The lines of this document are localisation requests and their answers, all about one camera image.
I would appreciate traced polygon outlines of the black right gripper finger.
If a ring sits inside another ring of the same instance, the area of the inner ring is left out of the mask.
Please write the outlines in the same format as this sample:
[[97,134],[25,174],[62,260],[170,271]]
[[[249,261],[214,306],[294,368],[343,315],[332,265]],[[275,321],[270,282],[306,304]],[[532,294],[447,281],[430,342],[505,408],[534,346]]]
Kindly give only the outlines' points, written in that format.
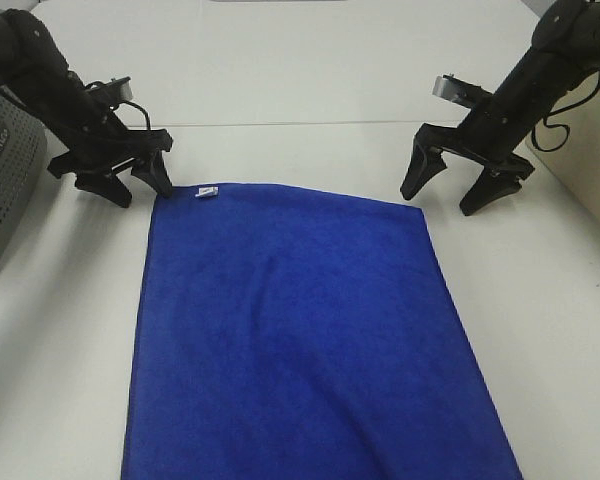
[[484,169],[459,206],[465,216],[471,216],[488,204],[517,193],[520,189],[521,184],[515,174]]
[[411,160],[400,187],[405,200],[412,200],[434,176],[447,168],[442,152],[438,147],[422,146],[419,143],[413,145]]

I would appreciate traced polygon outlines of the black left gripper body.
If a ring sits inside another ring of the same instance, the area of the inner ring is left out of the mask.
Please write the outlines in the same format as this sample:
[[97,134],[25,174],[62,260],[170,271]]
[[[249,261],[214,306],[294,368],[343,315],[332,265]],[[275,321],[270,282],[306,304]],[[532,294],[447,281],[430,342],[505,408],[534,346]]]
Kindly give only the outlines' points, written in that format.
[[156,129],[146,109],[139,107],[144,125],[128,127],[112,107],[79,109],[50,108],[48,128],[66,146],[67,152],[53,158],[48,166],[54,176],[116,175],[151,152],[171,150],[173,139],[165,129]]

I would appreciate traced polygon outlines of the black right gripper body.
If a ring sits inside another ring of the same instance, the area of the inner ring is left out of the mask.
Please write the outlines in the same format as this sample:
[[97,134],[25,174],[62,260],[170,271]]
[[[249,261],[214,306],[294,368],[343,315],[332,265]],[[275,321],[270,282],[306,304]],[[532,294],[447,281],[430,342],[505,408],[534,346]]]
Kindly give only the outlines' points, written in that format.
[[481,101],[456,127],[425,123],[414,136],[413,145],[438,147],[482,165],[494,172],[526,178],[531,164],[513,153],[528,128],[502,111],[491,98]]

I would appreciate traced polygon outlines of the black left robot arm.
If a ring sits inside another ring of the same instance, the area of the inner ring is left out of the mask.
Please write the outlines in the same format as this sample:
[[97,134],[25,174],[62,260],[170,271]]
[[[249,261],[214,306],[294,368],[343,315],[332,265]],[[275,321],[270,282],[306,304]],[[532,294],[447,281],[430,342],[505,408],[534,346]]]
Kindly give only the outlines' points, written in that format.
[[173,185],[163,155],[173,139],[165,129],[128,128],[117,116],[136,108],[127,77],[84,83],[69,67],[43,22],[21,9],[0,11],[0,96],[38,119],[66,147],[48,170],[72,173],[77,189],[129,207],[132,194],[119,179],[129,171],[159,196]]

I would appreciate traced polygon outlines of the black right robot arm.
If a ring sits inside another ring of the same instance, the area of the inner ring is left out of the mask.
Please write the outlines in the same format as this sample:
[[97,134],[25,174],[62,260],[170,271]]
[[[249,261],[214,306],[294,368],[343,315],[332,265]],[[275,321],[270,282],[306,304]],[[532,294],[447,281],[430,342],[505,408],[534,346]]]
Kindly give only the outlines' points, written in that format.
[[518,192],[534,168],[515,148],[538,123],[557,114],[554,106],[561,98],[592,75],[600,77],[600,1],[556,1],[495,92],[452,75],[438,77],[434,95],[467,108],[468,114],[456,127],[425,123],[418,129],[400,187],[403,198],[413,199],[446,169],[446,152],[483,168],[459,203],[464,215]]

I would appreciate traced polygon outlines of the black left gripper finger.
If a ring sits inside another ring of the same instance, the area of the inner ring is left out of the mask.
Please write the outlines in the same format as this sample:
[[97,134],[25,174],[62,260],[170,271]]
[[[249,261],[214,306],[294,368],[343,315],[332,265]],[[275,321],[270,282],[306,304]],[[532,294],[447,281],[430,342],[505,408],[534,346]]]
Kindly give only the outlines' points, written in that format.
[[79,190],[98,195],[121,208],[128,208],[131,204],[131,192],[116,175],[82,173],[76,176],[74,186]]
[[137,158],[131,168],[131,175],[146,183],[163,198],[170,198],[173,194],[173,185],[161,152],[151,152]]

